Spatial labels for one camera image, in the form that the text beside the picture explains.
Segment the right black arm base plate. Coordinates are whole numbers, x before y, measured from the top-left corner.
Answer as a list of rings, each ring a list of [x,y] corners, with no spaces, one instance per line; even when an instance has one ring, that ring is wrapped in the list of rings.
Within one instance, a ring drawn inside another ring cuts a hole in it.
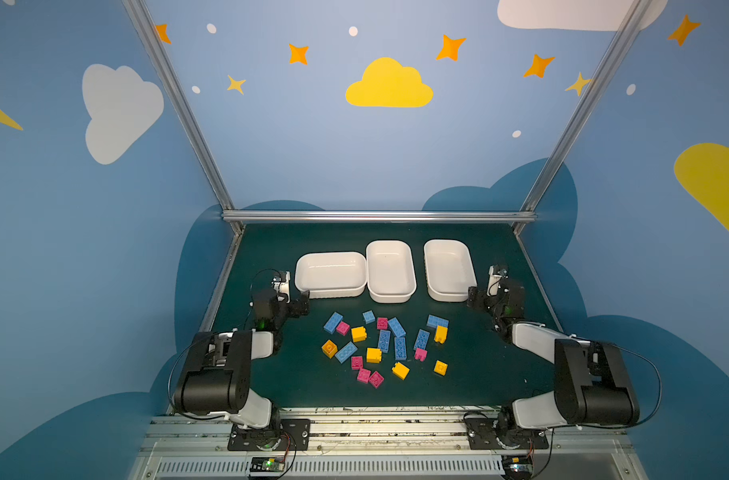
[[[483,416],[463,419],[467,438],[472,450],[548,450],[546,433],[542,430],[524,429],[512,421],[500,421]]]

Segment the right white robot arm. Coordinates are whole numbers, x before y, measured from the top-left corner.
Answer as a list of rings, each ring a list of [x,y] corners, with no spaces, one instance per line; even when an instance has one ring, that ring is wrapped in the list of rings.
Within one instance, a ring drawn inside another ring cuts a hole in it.
[[[524,289],[497,283],[471,287],[467,305],[488,313],[492,330],[504,342],[528,351],[554,367],[553,390],[512,401],[502,408],[497,430],[502,440],[568,426],[629,428],[640,422],[641,408],[622,349],[612,343],[566,335],[523,316]]]

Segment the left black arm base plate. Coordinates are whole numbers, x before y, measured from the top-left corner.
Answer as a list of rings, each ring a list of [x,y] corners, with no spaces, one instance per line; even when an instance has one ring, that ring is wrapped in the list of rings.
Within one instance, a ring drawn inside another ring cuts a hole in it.
[[[281,419],[268,428],[252,429],[232,426],[228,451],[306,451],[310,440],[310,419]]]

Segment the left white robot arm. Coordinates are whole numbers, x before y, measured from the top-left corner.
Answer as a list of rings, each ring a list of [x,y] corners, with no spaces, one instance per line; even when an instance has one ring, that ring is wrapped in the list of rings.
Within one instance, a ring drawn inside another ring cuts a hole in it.
[[[228,419],[242,430],[280,429],[278,408],[254,392],[252,362],[268,359],[282,346],[282,328],[290,318],[310,313],[310,293],[299,298],[264,289],[252,300],[256,327],[227,332],[200,332],[176,361],[178,380],[168,380],[168,403],[192,420]]]

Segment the pink small lego brick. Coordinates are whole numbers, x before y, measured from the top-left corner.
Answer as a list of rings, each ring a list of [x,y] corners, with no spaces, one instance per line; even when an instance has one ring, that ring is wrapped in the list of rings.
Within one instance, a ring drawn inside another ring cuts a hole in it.
[[[340,324],[338,324],[338,327],[336,328],[336,332],[340,333],[340,335],[346,335],[350,331],[350,325],[348,323],[342,321]]]

